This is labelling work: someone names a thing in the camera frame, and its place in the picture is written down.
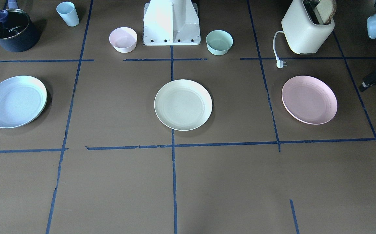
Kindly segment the dark blue pot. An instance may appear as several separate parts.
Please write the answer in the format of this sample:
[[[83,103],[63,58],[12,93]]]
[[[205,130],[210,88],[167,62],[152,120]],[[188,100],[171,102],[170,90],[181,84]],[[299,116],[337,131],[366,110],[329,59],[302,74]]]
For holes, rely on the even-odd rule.
[[[28,13],[19,9],[16,0],[8,0],[0,9],[0,46],[9,52],[26,51],[40,39],[40,32]]]

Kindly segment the light blue cup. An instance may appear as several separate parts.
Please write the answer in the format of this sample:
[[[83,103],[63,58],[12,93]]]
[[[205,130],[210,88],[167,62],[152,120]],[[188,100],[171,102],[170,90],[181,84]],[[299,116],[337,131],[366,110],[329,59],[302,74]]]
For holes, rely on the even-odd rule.
[[[75,27],[79,24],[79,17],[75,5],[72,2],[61,2],[57,5],[56,10],[69,27]]]

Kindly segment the pink plate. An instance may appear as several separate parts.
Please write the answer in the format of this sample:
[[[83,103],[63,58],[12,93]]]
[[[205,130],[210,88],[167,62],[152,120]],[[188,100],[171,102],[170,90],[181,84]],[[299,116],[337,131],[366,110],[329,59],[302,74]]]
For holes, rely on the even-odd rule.
[[[289,79],[283,85],[281,97],[286,111],[305,124],[325,124],[335,117],[338,109],[332,89],[311,76]]]

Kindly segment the green bowl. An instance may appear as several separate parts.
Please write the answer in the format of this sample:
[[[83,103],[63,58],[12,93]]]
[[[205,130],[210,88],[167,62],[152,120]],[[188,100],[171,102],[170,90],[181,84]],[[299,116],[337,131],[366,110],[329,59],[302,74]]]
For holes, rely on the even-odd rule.
[[[215,30],[207,34],[206,43],[211,54],[225,55],[232,47],[234,40],[228,32]]]

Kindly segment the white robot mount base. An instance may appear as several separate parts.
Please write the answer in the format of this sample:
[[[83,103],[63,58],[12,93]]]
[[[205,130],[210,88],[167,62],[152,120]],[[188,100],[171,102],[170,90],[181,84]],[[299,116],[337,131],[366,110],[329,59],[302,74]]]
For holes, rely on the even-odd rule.
[[[146,46],[194,46],[201,42],[197,3],[151,0],[144,5],[142,41]]]

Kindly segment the bread slice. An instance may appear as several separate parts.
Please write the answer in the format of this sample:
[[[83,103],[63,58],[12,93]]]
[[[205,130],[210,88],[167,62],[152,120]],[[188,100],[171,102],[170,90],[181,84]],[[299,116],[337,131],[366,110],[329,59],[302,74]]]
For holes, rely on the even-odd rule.
[[[324,25],[330,24],[337,9],[336,0],[320,0],[316,6]]]

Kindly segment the cream white plate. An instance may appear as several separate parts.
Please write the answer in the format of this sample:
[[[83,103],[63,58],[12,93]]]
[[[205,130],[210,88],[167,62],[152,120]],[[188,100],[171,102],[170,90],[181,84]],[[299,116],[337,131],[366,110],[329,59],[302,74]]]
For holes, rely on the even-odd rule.
[[[213,100],[201,84],[179,79],[161,87],[155,96],[154,109],[165,126],[177,131],[190,131],[209,119]]]

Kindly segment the pink bowl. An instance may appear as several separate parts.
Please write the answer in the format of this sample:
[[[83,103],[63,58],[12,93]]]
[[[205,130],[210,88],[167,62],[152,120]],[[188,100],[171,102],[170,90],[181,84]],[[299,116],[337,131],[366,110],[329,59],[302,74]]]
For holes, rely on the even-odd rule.
[[[132,52],[137,45],[137,33],[127,27],[116,28],[110,33],[109,42],[116,51],[129,53]]]

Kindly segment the blue plate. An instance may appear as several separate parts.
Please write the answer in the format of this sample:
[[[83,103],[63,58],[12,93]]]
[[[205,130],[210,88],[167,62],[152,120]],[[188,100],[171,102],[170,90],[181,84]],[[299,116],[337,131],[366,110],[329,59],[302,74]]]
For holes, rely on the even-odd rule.
[[[45,85],[35,77],[20,75],[0,82],[0,128],[29,124],[42,113],[47,100]]]

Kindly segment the white toaster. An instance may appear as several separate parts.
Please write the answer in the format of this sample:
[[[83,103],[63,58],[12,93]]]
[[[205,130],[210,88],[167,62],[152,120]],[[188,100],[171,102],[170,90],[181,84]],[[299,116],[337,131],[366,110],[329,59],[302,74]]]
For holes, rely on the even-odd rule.
[[[294,0],[281,25],[290,49],[296,54],[314,54],[332,33],[334,19],[324,25],[316,9],[320,0]]]

